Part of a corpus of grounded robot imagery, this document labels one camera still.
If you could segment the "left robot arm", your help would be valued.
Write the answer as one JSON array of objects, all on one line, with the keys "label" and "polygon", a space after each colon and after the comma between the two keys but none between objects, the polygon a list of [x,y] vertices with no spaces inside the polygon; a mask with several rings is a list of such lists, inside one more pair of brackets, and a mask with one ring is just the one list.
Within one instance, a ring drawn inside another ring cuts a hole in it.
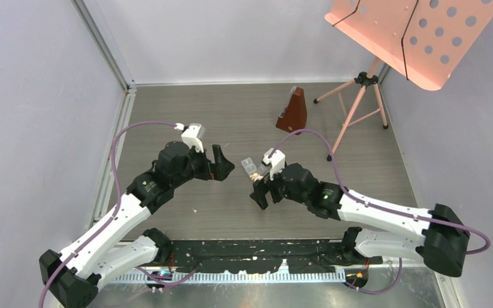
[{"label": "left robot arm", "polygon": [[87,307],[100,289],[129,270],[171,259],[172,244],[156,228],[148,229],[129,245],[113,247],[134,227],[170,201],[176,189],[197,180],[224,181],[235,165],[220,145],[214,158],[194,146],[172,141],[159,152],[149,170],[135,177],[115,206],[79,239],[60,252],[47,250],[39,259],[45,289],[64,307]]}]

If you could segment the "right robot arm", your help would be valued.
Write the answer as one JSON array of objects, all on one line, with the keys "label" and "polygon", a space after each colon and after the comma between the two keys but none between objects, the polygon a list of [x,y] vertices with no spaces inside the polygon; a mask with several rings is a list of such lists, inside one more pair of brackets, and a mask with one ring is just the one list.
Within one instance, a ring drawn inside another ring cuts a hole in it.
[{"label": "right robot arm", "polygon": [[338,184],[317,180],[300,164],[271,175],[268,167],[248,167],[253,182],[250,198],[261,209],[283,199],[305,205],[322,219],[360,223],[343,235],[341,255],[349,263],[362,258],[398,257],[423,262],[449,277],[461,277],[470,233],[447,205],[434,209],[405,207],[369,198]]}]

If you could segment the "clear weekly pill organizer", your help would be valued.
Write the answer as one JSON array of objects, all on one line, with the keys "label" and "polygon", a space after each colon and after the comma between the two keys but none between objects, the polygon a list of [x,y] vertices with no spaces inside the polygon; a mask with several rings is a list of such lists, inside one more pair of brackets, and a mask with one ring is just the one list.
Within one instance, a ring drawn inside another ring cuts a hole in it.
[{"label": "clear weekly pill organizer", "polygon": [[241,165],[249,179],[253,182],[261,180],[268,172],[268,167],[266,165],[262,162],[254,162],[250,157],[242,160]]}]

